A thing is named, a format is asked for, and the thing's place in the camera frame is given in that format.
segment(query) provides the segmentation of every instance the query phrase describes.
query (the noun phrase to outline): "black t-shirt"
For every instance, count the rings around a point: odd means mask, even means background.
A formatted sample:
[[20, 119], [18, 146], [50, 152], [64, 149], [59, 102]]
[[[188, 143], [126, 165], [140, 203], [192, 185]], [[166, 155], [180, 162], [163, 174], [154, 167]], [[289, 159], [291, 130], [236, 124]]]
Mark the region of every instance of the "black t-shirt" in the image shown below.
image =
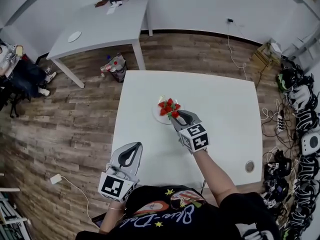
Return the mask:
[[219, 208], [186, 186], [141, 186], [126, 202], [122, 222], [107, 235], [82, 231], [76, 240], [133, 236], [279, 240], [275, 220], [257, 193], [231, 194]]

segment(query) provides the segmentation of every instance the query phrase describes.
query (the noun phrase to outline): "white table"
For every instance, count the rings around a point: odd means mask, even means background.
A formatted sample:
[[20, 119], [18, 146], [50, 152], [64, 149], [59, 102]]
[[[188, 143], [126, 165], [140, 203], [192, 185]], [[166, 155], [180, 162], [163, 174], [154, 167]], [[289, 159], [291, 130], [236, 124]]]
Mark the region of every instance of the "white table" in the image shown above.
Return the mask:
[[[129, 0], [123, 2], [123, 5], [117, 7], [113, 14], [108, 15], [109, 2], [97, 8], [93, 4], [81, 8], [60, 34], [46, 59], [52, 60], [81, 88], [84, 88], [85, 84], [59, 58], [93, 49], [129, 44], [133, 46], [139, 69], [145, 70], [139, 36], [145, 16], [149, 36], [153, 35], [148, 1]], [[80, 37], [73, 42], [68, 42], [69, 36], [77, 31], [81, 32]]]
[[[112, 152], [141, 142], [137, 176], [140, 184], [200, 188], [203, 176], [193, 156], [178, 142], [172, 125], [154, 119], [158, 98], [177, 99], [196, 113], [210, 137], [209, 155], [236, 185], [259, 182], [262, 175], [262, 131], [253, 82], [206, 74], [127, 71], [120, 97]], [[246, 172], [248, 161], [254, 170]]]

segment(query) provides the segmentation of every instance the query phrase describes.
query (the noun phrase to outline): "device on table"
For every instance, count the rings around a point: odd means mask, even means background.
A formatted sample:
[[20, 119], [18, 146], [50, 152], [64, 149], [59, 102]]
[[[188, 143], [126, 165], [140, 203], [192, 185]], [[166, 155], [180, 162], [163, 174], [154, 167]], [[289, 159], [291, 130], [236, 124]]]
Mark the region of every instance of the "device on table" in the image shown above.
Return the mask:
[[[208, 134], [199, 117], [186, 110], [177, 112], [177, 118], [170, 116], [169, 119], [178, 133], [179, 142], [190, 153], [207, 147]], [[101, 173], [98, 192], [106, 198], [124, 203], [140, 181], [136, 174], [142, 152], [141, 142], [129, 143], [114, 151], [106, 170]]]

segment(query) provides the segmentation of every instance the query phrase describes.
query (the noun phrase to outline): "baseboard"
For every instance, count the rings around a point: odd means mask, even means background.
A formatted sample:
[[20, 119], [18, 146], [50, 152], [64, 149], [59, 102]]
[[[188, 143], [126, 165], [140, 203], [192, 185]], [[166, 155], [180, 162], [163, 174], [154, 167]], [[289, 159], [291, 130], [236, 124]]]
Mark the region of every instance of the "baseboard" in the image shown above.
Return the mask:
[[[149, 34], [148, 30], [141, 30], [141, 34]], [[209, 31], [200, 31], [200, 30], [188, 30], [188, 29], [155, 29], [153, 30], [154, 34], [191, 34], [191, 35], [203, 35], [210, 36], [216, 38], [228, 38], [226, 34], [214, 33]], [[239, 42], [243, 42], [246, 44], [254, 45], [254, 46], [262, 46], [262, 43], [251, 41], [245, 38], [229, 35], [230, 40], [235, 40]]]
[[36, 59], [35, 64], [38, 65], [39, 62], [40, 62], [40, 60], [43, 59], [43, 58], [45, 58], [45, 57], [47, 57], [48, 54], [49, 54], [49, 52], [48, 52], [48, 53], [45, 53], [44, 55], [39, 56], [39, 57]]

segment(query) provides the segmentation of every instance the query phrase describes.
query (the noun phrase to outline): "wooden floor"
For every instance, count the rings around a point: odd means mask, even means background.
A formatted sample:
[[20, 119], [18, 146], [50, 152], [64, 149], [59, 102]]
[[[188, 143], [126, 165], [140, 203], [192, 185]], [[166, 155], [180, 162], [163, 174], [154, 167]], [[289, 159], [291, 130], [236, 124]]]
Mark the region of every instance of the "wooden floor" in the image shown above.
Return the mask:
[[[225, 38], [155, 34], [142, 35], [140, 43], [147, 70], [245, 79], [242, 69], [230, 59]], [[249, 60], [257, 47], [233, 40], [230, 45], [238, 65], [247, 63], [248, 80], [257, 83], [260, 71]], [[111, 156], [122, 84], [110, 76], [102, 79], [100, 67], [106, 63], [107, 55], [114, 56], [117, 52], [127, 59], [130, 70], [138, 69], [130, 45], [71, 55], [62, 61], [85, 83], [84, 89], [54, 65], [52, 70], [59, 74], [48, 86], [49, 97], [21, 102], [17, 106], [19, 118], [10, 119], [9, 107], [0, 112], [1, 159], [5, 172], [2, 185], [21, 188], [14, 195], [15, 203], [30, 220], [28, 227], [35, 240], [74, 239], [79, 231], [97, 230], [87, 217], [86, 199], [65, 180], [51, 185], [50, 178], [55, 174], [67, 177], [84, 190], [90, 201], [91, 217], [107, 211], [108, 200], [100, 196], [97, 188], [101, 171]], [[40, 65], [45, 68], [51, 62], [42, 59]], [[275, 99], [280, 95], [274, 80], [279, 70], [276, 67], [263, 74], [257, 91], [260, 110], [263, 107], [276, 110]], [[275, 123], [263, 126], [271, 135], [274, 128]], [[282, 148], [275, 137], [263, 137], [264, 153], [274, 146]], [[239, 188], [242, 192], [261, 192], [262, 183]], [[208, 191], [204, 194], [212, 200]]]

